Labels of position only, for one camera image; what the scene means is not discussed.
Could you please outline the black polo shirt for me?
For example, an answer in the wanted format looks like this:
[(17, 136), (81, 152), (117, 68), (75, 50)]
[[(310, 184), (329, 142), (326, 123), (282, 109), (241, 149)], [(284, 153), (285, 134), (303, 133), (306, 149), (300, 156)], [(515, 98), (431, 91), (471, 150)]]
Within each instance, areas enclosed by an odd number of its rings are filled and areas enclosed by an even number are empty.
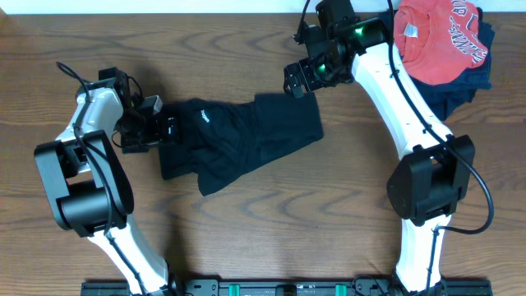
[(159, 146), (165, 180), (195, 173), (202, 195), (323, 138), (314, 94), (258, 94), (245, 104), (190, 99), (164, 106), (178, 140)]

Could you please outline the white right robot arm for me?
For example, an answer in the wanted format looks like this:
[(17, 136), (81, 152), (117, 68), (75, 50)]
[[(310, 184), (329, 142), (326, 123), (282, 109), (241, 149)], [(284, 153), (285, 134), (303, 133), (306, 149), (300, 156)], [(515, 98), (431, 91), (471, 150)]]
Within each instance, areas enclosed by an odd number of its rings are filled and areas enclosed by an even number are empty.
[(338, 84), (358, 83), (369, 95), (394, 142), (399, 163), (387, 196), (401, 219), (399, 260), (388, 284), (357, 280), (357, 295), (484, 295), (486, 282), (446, 280), (440, 272), (445, 234), (465, 197), (474, 144), (452, 131), (424, 102), (404, 69), (391, 33), (379, 18), (355, 16), (300, 21), (293, 39), (307, 57), (284, 68), (284, 91), (302, 97)]

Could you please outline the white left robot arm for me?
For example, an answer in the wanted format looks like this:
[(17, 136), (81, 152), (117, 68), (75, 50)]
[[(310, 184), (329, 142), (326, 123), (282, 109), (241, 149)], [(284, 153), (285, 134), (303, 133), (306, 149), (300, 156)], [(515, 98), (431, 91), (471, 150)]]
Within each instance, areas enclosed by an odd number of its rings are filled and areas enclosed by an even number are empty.
[(110, 142), (125, 112), (115, 87), (80, 88), (71, 121), (35, 148), (35, 163), (57, 224), (105, 252), (126, 278), (128, 294), (182, 295), (183, 285), (132, 214), (132, 187)]

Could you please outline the orange printed t-shirt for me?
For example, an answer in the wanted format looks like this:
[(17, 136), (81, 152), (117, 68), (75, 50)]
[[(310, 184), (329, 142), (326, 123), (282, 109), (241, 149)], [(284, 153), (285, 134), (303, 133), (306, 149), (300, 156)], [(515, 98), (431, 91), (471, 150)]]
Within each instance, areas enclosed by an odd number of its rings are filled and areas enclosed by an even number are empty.
[(450, 83), (480, 67), (489, 53), (480, 14), (465, 0), (403, 0), (394, 14), (394, 44), (406, 72), (425, 84)]

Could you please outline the navy blue folded garment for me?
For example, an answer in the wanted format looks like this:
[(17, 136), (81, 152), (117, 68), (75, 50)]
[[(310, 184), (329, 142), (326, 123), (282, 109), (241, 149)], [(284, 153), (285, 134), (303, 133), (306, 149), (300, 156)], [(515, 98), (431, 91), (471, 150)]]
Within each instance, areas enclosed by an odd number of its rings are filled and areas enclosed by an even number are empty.
[(489, 49), (485, 62), (480, 67), (464, 70), (455, 80), (446, 84), (431, 86), (411, 77), (430, 109), (442, 121), (460, 105), (470, 103), (477, 90), (491, 89), (491, 45), (495, 32), (490, 24), (482, 20), (482, 9), (476, 8), (480, 14), (479, 37)]

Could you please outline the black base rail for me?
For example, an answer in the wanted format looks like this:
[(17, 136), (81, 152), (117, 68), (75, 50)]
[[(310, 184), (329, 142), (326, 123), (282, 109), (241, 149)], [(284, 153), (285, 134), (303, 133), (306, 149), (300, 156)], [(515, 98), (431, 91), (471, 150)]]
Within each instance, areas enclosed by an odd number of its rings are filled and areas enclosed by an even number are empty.
[[(225, 281), (190, 280), (186, 296), (381, 296), (405, 295), (401, 286), (388, 279), (359, 277), (351, 281)], [(492, 296), (488, 280), (441, 280), (422, 295)]]

